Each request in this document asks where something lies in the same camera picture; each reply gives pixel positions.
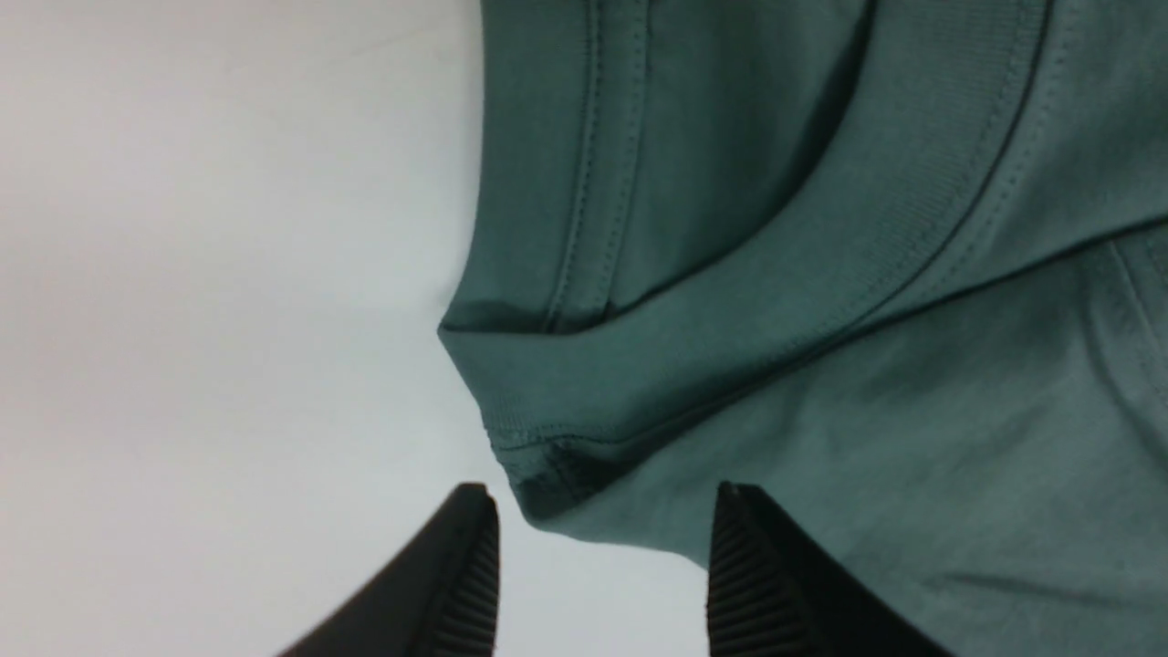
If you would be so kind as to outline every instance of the green t-shirt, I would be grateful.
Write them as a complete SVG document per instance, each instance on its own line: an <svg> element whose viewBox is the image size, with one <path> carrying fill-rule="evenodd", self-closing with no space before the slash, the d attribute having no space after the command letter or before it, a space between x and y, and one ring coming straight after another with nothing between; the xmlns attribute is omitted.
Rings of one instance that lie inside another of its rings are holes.
<svg viewBox="0 0 1168 657"><path fill-rule="evenodd" d="M753 483L959 655L1168 655L1168 2L482 12L440 337L531 524Z"/></svg>

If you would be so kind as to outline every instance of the white surface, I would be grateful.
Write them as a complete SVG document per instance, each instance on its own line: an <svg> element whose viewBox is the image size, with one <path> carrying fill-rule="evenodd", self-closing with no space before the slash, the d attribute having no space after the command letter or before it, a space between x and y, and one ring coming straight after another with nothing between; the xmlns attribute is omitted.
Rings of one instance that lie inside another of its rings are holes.
<svg viewBox="0 0 1168 657"><path fill-rule="evenodd" d="M0 655L274 653L467 479L500 655L705 653L701 570L523 524L434 338L480 39L464 0L0 0Z"/></svg>

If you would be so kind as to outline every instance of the stitching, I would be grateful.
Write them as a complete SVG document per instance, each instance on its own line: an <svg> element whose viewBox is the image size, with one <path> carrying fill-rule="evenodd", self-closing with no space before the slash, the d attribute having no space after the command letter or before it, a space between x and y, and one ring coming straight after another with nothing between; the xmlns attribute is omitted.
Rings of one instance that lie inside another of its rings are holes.
<svg viewBox="0 0 1168 657"><path fill-rule="evenodd" d="M994 108L990 111L989 117L987 118L986 124L982 126L981 132L980 132L980 134L978 137L978 144L973 148L973 153L974 154L969 159L969 164L966 167L966 172L962 174L962 177L961 177L958 186L955 186L952 195L950 196L950 200L946 203L946 210L944 213L940 213L940 215L947 214L952 209L952 207L957 203L957 201L958 201L958 199L960 196L960 192L968 186L969 179L973 177L973 172L975 170L975 164L976 164L976 159L978 159L976 155L978 155L978 153L980 153L985 148L986 141L989 139L989 133L993 130L993 126L997 123L997 119L1000 118L1000 116L1002 115L1002 111L1004 110L1006 91L1010 88L1011 83L1018 76L1017 75L1018 74L1018 69L1020 69L1020 65L1018 65L1020 64L1020 56L1018 56L1020 53L1018 53L1018 50L1020 50L1020 47L1021 47L1022 41L1023 41L1022 40L1022 25L1024 22L1021 16L1024 13L1024 4L1022 1L1018 1L1016 4L1016 6L1017 6L1017 20L1015 21L1015 26L1014 26L1013 42L1011 42L1011 46L1010 46L1010 58L1009 58L1008 64L1007 64L1006 76L1003 77L1002 84L999 88L997 95L995 96ZM841 317L844 317L844 316L851 313L855 310L856 306L858 306L858 305L863 304L864 302L867 302L872 296L872 293L875 293L884 283L888 282L889 278L891 278L892 276L899 274L904 269L904 267L909 263L910 257L916 253L916 250L920 245L920 243L924 242L933 233L936 233L937 228L938 228L938 222L934 219L929 224L927 228L925 228L920 234L917 235L917 237L910 243L909 249L906 250L906 253L901 257L901 260L891 269L889 269L888 271L885 271L884 275L882 277L880 277L876 282L871 283L853 302L843 305L840 310L837 310L830 317L828 317L827 319L825 319L820 324L818 324L809 332L809 334L814 336L816 333L820 333L825 327L830 326L832 324L837 323ZM872 307L872 311L875 311L876 307L878 307L881 304L876 304L876 306ZM836 334L842 333L844 328L846 327L843 327L840 331L837 331ZM814 338L806 338L804 340L794 341L792 344L792 346L798 348L798 347L805 346L808 341L811 341ZM743 378L745 378L745 379L753 379L759 372L773 367L776 365L776 362L778 362L778 361L779 361L779 359L777 359L777 358L766 359L763 362L759 362L756 367L753 367L753 368L744 372L743 373ZM719 380L725 380L725 379L724 378L718 378L716 380L712 380L711 383L716 383ZM572 428L572 429L575 429L575 430L577 430L579 433L595 433L595 434L600 434L600 436L603 436L605 434L616 433L617 430L619 430L621 428L625 428L625 427L627 427L627 423L625 423L625 424L556 424L556 423L552 423L552 424L540 424L540 426L536 426L536 427L529 427L529 428L524 429L523 431L521 431L521 435L526 435L526 436L536 435L537 436L538 434L543 434L543 433L547 433L547 431L552 431L552 430L556 430L557 428ZM611 444L612 443L612 441L605 441L600 436L597 436L597 437L576 436L575 440L582 440L582 441L592 442L592 443L604 443L604 444ZM545 437L545 440L543 440L541 442L537 442L537 443L533 442L533 443L529 443L529 444L531 444L534 447L536 444L547 444L547 443L554 442L556 440L558 440L556 436L550 436L550 437ZM516 445L514 449L522 449L522 447L523 445Z"/></svg>
<svg viewBox="0 0 1168 657"><path fill-rule="evenodd" d="M1142 304L1139 300L1139 297L1135 295L1134 283L1132 282L1132 272L1127 267L1127 262L1124 260L1124 256L1119 253L1119 249L1115 247L1114 241L1107 242L1107 249L1112 256L1112 260L1117 265L1117 269L1119 269L1119 274L1122 278L1122 284L1125 284L1129 293L1135 297L1134 300L1135 309L1133 310L1129 304L1124 303L1125 295L1122 290L1112 289L1111 285L1106 284L1107 275L1106 271L1104 271L1103 269L1103 263L1099 263L1097 264L1097 270L1099 271L1100 281L1104 282L1104 289L1107 291L1107 296L1111 297L1112 305L1115 307L1117 313L1121 318L1126 318L1126 321L1124 321L1125 328L1132 332L1142 332L1147 338L1149 337L1148 333L1152 331L1152 323L1150 320L1148 320L1147 314L1145 314ZM1145 326L1142 327L1140 326L1139 321L1140 318L1143 319ZM1153 394L1155 395L1156 400L1161 403L1161 406L1168 408L1168 396L1164 395L1163 387L1157 382L1157 376L1155 375L1154 368L1152 366L1153 364L1149 361L1148 354L1146 352L1146 345L1139 340L1136 343L1138 344L1133 345L1132 351L1135 352L1135 358L1140 362L1140 369L1143 372L1143 376L1148 381L1148 387L1152 388Z"/></svg>
<svg viewBox="0 0 1168 657"><path fill-rule="evenodd" d="M930 285L929 289L917 295L913 299L913 303L931 296L939 288L948 283L953 278L953 276L957 275L958 271L964 269L966 263L969 261L969 257L973 255L976 248L980 247L982 242L989 236L989 234L992 233L990 229L995 227L999 220L1001 219L1001 215L1006 209L1007 201L1009 201L1010 198L1013 198L1014 192L1017 189L1017 182L1022 175L1022 171L1030 165L1030 159L1034 157L1035 145L1038 143L1038 138L1042 137L1043 132L1047 129L1047 122L1050 119L1050 110L1051 105L1054 104L1055 94L1058 90L1061 90L1061 83L1063 82L1064 64L1066 63L1066 54L1070 50L1071 36L1075 33L1076 28L1075 22L1077 19L1078 19L1078 8L1072 5L1069 9L1069 14L1066 18L1066 27L1063 30L1062 42L1059 43L1054 65L1051 67L1050 81L1047 87L1047 92L1043 96L1043 104L1038 111L1038 118L1036 120L1034 130L1030 132L1030 138L1027 141L1026 150L1022 151L1022 157L1018 159L1018 161L1014 165L1014 168L1010 171L1010 177L1007 180L1006 188L1002 189L1001 194L997 196L997 203L994 206L993 212L989 214L989 217L986 220L986 222L982 223L981 227L978 229L976 235L974 235L969 244L966 245L965 250L961 253L961 256L953 264L953 267L951 267L948 271L946 271L945 275L941 276L941 278L939 278L936 283Z"/></svg>
<svg viewBox="0 0 1168 657"><path fill-rule="evenodd" d="M592 299L592 305L604 312L605 299L612 290L613 267L616 265L617 251L625 234L625 226L628 222L630 201L633 192L633 180L637 174L638 152L640 147L641 126L645 116L645 69L646 47L645 33L648 30L647 5L644 0L637 2L637 25L633 33L633 89L628 109L628 124L626 125L625 152L623 161L625 172L619 187L619 201L616 215L612 219L612 229L609 233L609 243L605 247L604 261L600 270L600 281Z"/></svg>
<svg viewBox="0 0 1168 657"><path fill-rule="evenodd" d="M600 4L602 0L586 1L588 29L589 29L589 96L584 103L584 152L580 159L579 181L576 189L576 201L572 208L572 228L568 236L568 245L564 254L564 265L559 272L559 284L551 298L551 305L543 321L543 332L550 333L559 320L559 313L564 304L564 297L571 288L572 274L576 267L576 247L579 242L580 230L584 224L584 208L589 205L590 181L592 178L592 158L596 154L596 132L599 120L599 96L600 79L604 72L602 64L602 41L600 41Z"/></svg>
<svg viewBox="0 0 1168 657"><path fill-rule="evenodd" d="M990 111L989 117L986 119L986 124L982 126L981 132L978 136L978 144L976 144L976 146L973 150L974 155L969 158L969 164L966 167L965 173L961 174L961 178L960 178L958 185L954 187L953 193L950 195L950 200L946 201L946 203L945 203L945 210L941 212L941 213L939 213L938 216L944 216L945 214L948 214L952 210L952 208L957 205L957 201L960 198L961 191L968 187L969 179L973 177L973 171L975 168L975 164L976 164L976 160L978 160L976 154L980 153L981 150L985 147L986 141L989 139L990 131L993 130L994 125L997 123L997 119L1001 117L1001 113L1002 113L1002 110L1003 110L1004 99L1006 99L1006 90L1009 89L1010 88L1010 83L1015 78L1017 78L1017 74L1018 74L1018 46L1022 42L1022 22L1023 21L1021 19L1021 15L1023 13L1023 4L1020 1L1020 2L1016 4L1016 6L1018 7L1018 12L1017 12L1018 20L1016 20L1015 23L1014 23L1014 35L1011 37L1013 42L1011 42L1011 46L1010 46L1010 58L1009 58L1009 62L1008 62L1007 68L1006 68L1006 76L1002 79L1002 85L999 88L997 95L995 96L995 99L994 99L994 109ZM976 200L971 201L969 205L972 207L975 203L976 203ZM851 311L854 311L856 306L858 306L863 302L868 300L874 292L876 292L882 285L884 285L884 283L887 283L892 276L899 274L905 268L905 265L909 263L910 257L916 253L917 248L922 244L922 242L924 242L927 237L930 237L932 234L934 234L938 228L939 228L939 224L938 224L937 219L934 217L933 221L930 222L929 227L925 228L924 230L922 230L912 240L912 242L909 243L909 248L905 250L905 254L901 257L899 261L897 261L897 263L895 265L892 265L891 269L889 269L888 271L885 271L884 275L881 276L876 282L871 283L860 295L860 297L857 297L851 303L849 303L849 304L844 305L843 307L841 307L839 311L836 311L828 319L825 319L823 321L821 321L812 331L812 333L818 333L819 331L826 328L827 326L829 326L829 325L839 321L843 316L850 314ZM794 346L801 346L801 344L800 343L795 343Z"/></svg>

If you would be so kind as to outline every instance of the ribbed rubber pad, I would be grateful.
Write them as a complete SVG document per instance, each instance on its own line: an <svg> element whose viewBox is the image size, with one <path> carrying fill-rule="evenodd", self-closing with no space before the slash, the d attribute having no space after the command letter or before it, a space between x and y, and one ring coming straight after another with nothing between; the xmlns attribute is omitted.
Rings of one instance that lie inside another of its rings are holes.
<svg viewBox="0 0 1168 657"><path fill-rule="evenodd" d="M486 486L463 484L284 657L489 657L498 610L499 512Z"/></svg>
<svg viewBox="0 0 1168 657"><path fill-rule="evenodd" d="M488 524L447 593L429 657L491 657L499 613L499 527Z"/></svg>
<svg viewBox="0 0 1168 657"><path fill-rule="evenodd" d="M719 491L710 545L707 630L711 657L827 657L795 583L749 509Z"/></svg>
<svg viewBox="0 0 1168 657"><path fill-rule="evenodd" d="M763 489L723 483L714 525L710 655L950 655L868 590Z"/></svg>

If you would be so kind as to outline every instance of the white background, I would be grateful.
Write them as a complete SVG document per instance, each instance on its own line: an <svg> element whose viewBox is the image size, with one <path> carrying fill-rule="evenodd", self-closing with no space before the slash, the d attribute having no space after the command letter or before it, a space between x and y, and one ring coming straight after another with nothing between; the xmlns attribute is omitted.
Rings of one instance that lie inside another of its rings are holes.
<svg viewBox="0 0 1168 657"><path fill-rule="evenodd" d="M0 655L262 656L461 480L500 655L704 655L704 573L528 528L434 337L467 0L0 0Z"/></svg>

